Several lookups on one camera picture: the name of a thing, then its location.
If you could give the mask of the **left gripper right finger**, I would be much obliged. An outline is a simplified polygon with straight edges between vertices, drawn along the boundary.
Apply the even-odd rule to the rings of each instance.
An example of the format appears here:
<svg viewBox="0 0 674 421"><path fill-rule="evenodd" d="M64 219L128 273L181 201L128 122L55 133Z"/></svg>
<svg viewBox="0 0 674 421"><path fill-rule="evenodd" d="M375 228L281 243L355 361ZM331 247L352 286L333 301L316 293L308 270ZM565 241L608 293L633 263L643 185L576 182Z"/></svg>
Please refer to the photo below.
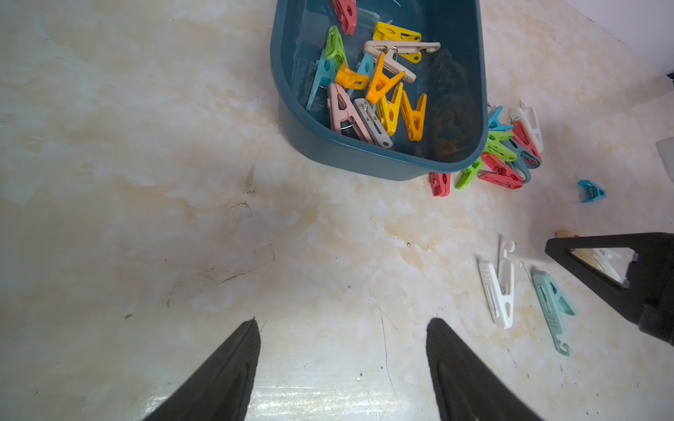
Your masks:
<svg viewBox="0 0 674 421"><path fill-rule="evenodd" d="M442 420L538 420L442 319L427 328L426 351Z"/></svg>

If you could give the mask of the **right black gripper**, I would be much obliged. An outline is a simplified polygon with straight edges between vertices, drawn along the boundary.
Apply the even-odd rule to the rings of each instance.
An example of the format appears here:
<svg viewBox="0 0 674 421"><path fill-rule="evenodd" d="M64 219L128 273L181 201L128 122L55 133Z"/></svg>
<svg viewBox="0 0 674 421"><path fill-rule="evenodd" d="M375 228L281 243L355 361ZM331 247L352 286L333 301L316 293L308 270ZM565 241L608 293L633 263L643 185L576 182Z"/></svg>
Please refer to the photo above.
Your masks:
<svg viewBox="0 0 674 421"><path fill-rule="evenodd" d="M581 248L628 248L636 253L622 286L572 255ZM632 233L550 239L545 253L642 333L673 345L673 235Z"/></svg>

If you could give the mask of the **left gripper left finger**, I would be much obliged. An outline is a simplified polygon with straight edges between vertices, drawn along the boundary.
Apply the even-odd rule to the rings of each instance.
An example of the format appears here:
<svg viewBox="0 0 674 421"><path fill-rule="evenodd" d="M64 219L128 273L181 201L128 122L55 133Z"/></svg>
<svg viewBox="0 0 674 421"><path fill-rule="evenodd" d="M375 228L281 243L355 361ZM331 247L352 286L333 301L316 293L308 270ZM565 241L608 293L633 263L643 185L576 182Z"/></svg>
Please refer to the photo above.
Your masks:
<svg viewBox="0 0 674 421"><path fill-rule="evenodd" d="M239 327L147 420L243 420L261 352L255 319Z"/></svg>

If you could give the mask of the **beige clothespin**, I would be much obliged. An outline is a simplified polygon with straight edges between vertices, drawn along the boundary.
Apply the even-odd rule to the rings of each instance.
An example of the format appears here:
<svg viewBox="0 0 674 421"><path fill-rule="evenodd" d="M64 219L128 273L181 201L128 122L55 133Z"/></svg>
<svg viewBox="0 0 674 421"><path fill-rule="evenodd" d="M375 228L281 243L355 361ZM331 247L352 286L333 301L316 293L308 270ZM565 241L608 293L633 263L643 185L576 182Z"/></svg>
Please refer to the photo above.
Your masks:
<svg viewBox="0 0 674 421"><path fill-rule="evenodd" d="M581 237L582 233L570 229L561 229L556 231L556 238L577 238Z"/></svg>

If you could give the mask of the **mint clothespin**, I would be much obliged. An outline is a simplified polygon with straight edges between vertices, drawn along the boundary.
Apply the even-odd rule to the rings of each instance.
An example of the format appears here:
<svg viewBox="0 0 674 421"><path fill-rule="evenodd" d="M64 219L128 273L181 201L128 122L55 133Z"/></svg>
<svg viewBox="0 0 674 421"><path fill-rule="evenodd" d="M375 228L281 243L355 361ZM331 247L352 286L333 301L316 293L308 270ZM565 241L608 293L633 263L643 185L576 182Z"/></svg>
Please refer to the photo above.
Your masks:
<svg viewBox="0 0 674 421"><path fill-rule="evenodd" d="M575 317L576 312L549 273L535 271L532 273L532 280L554 347L559 354L569 357L571 348L561 340L561 336L565 334L562 315Z"/></svg>

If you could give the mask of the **pink clothespin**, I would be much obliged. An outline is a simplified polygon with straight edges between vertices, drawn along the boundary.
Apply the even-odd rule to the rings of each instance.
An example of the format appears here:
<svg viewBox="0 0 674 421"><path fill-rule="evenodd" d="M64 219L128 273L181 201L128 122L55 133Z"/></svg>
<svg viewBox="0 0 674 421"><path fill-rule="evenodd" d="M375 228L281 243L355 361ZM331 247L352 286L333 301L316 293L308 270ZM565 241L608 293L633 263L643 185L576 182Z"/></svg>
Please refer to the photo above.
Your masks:
<svg viewBox="0 0 674 421"><path fill-rule="evenodd" d="M346 35L353 35L357 28L356 0L331 0L331 4L342 31Z"/></svg>

